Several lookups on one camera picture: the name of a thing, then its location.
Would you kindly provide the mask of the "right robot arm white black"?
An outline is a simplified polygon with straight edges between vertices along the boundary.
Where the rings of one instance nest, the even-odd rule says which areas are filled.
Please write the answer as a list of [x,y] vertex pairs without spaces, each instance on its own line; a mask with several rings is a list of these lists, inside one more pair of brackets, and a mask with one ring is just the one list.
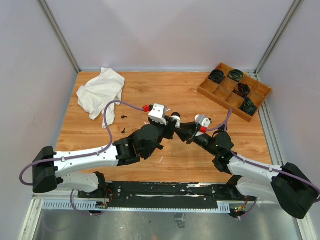
[[195,143],[214,156],[214,166],[232,175],[227,196],[238,200],[255,197],[279,204],[290,216],[303,219],[313,204],[320,201],[320,189],[292,163],[284,166],[261,163],[246,158],[232,149],[234,144],[226,128],[209,129],[198,122],[180,123],[175,133],[187,144]]

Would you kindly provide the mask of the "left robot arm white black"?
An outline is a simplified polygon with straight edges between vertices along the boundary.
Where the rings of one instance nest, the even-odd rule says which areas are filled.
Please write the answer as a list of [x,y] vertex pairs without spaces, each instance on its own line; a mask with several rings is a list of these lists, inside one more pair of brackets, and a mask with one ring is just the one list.
[[74,189],[101,198],[107,193],[102,173],[84,173],[98,167],[120,167],[148,159],[155,150],[162,150],[163,139],[172,139],[181,122],[180,115],[165,116],[162,121],[149,118],[149,124],[128,137],[106,146],[63,152],[54,152],[52,146],[40,150],[32,165],[32,191],[48,193],[57,188]]

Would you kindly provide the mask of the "white round charging case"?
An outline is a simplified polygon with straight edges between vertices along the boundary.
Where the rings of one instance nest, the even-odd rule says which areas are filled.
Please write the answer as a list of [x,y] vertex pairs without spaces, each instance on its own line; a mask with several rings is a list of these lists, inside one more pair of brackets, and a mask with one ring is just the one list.
[[176,120],[176,124],[175,124],[175,127],[176,128],[180,128],[180,124],[181,124],[181,116],[178,112],[173,112],[171,114],[171,118]]

